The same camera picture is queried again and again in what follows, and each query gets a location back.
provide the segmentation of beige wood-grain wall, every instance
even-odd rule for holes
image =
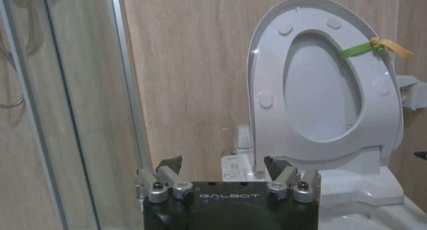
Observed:
[[[124,0],[154,165],[183,155],[183,175],[220,180],[234,128],[248,123],[247,51],[252,32],[282,0]],[[335,0],[382,38],[415,53],[401,74],[427,81],[427,0]],[[405,141],[391,159],[406,194],[427,211],[427,113],[405,113]]]

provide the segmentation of metal clamp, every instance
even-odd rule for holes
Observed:
[[[280,201],[287,198],[288,188],[300,180],[299,170],[294,166],[287,166],[275,181],[267,183],[268,196]]]
[[[318,170],[310,170],[300,182],[292,187],[294,199],[299,203],[311,203],[321,198],[321,174]]]
[[[172,195],[176,199],[183,201],[188,199],[192,195],[194,184],[190,181],[183,181],[178,175],[182,161],[182,157],[162,161],[163,163],[156,168],[156,174],[152,174],[146,168],[138,170],[135,187],[136,198],[140,202],[148,197],[151,203],[163,203],[170,197],[170,188],[172,188]]]

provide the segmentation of glass shower door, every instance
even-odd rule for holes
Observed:
[[[51,195],[72,230],[140,229],[134,173],[150,159],[118,3],[2,0]]]

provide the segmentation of toilet seat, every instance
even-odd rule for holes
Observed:
[[[387,160],[402,141],[403,111],[387,53],[341,60],[377,36],[331,0],[287,0],[252,36],[248,95],[255,168],[282,157],[322,173],[322,200],[403,202]]]

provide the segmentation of shower enclosure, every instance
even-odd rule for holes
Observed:
[[[0,144],[35,145],[46,178],[22,181],[51,196],[35,211],[56,212],[52,229],[140,229],[134,173],[151,158],[122,0],[0,0],[0,15]]]

